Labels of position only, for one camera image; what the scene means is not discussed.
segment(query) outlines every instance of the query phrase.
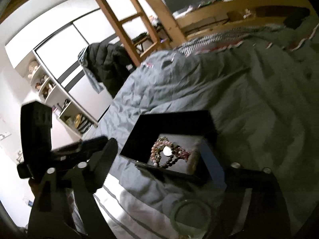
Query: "gray duvet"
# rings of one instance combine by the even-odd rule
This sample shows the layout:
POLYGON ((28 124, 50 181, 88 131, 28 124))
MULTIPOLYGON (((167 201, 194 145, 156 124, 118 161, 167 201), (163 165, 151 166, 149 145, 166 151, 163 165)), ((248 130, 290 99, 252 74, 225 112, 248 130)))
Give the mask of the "gray duvet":
MULTIPOLYGON (((207 109, 226 158, 247 169, 272 169, 294 233, 319 199, 317 24, 317 18, 309 18, 297 30, 259 31, 238 47, 188 57, 156 52, 127 79, 95 135, 116 138, 120 152, 140 114, 207 109)), ((169 177, 159 181, 120 156, 110 174, 130 195, 166 216, 181 199, 200 198, 213 209, 222 199, 212 183, 198 188, 169 177)), ((129 214, 144 222, 147 213, 129 214)), ((168 237, 145 227, 157 238, 168 237)))

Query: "wooden beam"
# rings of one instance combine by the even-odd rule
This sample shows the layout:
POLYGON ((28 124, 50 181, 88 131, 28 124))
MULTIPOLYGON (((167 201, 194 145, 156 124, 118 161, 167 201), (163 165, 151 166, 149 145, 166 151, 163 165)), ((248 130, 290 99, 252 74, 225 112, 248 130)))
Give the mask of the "wooden beam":
POLYGON ((137 53, 136 48, 133 46, 131 39, 123 29, 122 25, 117 20, 114 12, 112 11, 110 5, 106 0, 95 0, 99 5, 101 11, 106 16, 107 20, 110 22, 115 33, 120 38, 120 41, 123 43, 127 53, 131 57, 133 63, 138 67, 141 64, 140 55, 137 53))
POLYGON ((145 14, 139 1, 138 0, 130 0, 130 1, 133 4, 133 6, 135 7, 137 13, 140 14, 141 20, 144 23, 153 43, 160 42, 160 38, 159 38, 155 28, 152 26, 150 20, 148 19, 147 15, 145 14))
POLYGON ((154 50, 157 49, 159 46, 159 43, 154 43, 152 44, 148 49, 146 49, 142 54, 141 54, 141 59, 144 61, 154 50))
POLYGON ((185 16, 177 19, 180 28, 185 28, 191 24, 198 23, 208 17, 218 16, 221 12, 253 9, 261 6, 294 6, 309 8, 311 14, 315 14, 315 10, 308 0, 232 0, 228 2, 218 2, 208 5, 196 11, 190 12, 185 16))
POLYGON ((140 41, 134 43, 134 46, 136 47, 136 46, 138 46, 138 45, 141 45, 144 41, 146 41, 146 40, 148 40, 148 39, 149 39, 149 37, 145 37, 145 38, 141 39, 140 41))
POLYGON ((120 25, 123 25, 127 22, 130 22, 130 21, 132 21, 140 16, 141 16, 140 13, 136 13, 136 14, 133 14, 131 16, 128 16, 128 17, 124 18, 123 20, 120 20, 120 25))
POLYGON ((186 42, 186 37, 183 32, 180 30, 178 23, 172 16, 172 13, 167 8, 162 0, 145 0, 149 6, 156 13, 168 35, 173 40, 174 44, 180 45, 186 42))
POLYGON ((256 17, 256 18, 250 18, 250 19, 226 23, 226 24, 220 24, 213 28, 208 28, 208 29, 193 33, 187 36, 187 40, 192 40, 197 37, 211 35, 211 34, 219 33, 232 28, 239 28, 242 26, 264 26, 266 24, 283 24, 283 21, 285 19, 286 17, 261 17, 261 18, 256 17))

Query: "bed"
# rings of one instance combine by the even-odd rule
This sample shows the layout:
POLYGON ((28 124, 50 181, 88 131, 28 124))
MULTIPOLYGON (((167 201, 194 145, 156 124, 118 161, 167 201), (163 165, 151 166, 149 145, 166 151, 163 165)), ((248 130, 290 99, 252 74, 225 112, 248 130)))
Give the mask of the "bed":
MULTIPOLYGON (((296 30, 238 28, 153 53, 127 79, 95 136, 116 138, 120 152, 140 114, 207 109, 230 162, 272 169, 296 233, 319 199, 318 23, 309 17, 296 30), (234 40, 238 45, 225 45, 234 40)), ((189 198, 210 205, 214 216, 223 190, 160 181, 121 156, 95 194, 117 238, 178 238, 169 214, 189 198)))

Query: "beaded bracelet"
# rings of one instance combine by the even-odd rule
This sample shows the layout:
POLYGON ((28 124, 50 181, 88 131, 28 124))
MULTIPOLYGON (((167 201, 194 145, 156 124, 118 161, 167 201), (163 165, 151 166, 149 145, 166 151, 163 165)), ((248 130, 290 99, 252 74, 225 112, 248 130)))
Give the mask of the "beaded bracelet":
POLYGON ((175 146, 172 142, 168 141, 166 137, 160 137, 152 147, 150 159, 155 167, 167 169, 173 164, 176 164, 179 159, 187 161, 189 155, 190 153, 186 152, 183 147, 175 146), (169 157, 169 160, 162 166, 159 164, 162 158, 160 152, 163 152, 165 156, 169 157))

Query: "black jacket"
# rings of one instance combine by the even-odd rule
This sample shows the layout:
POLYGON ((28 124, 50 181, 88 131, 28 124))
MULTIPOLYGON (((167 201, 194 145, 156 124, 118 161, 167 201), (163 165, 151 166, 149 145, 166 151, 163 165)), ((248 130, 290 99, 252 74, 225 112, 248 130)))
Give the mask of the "black jacket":
POLYGON ((83 57, 82 66, 105 85, 113 98, 130 75, 126 66, 134 65, 125 48, 109 44, 107 40, 89 45, 83 57))

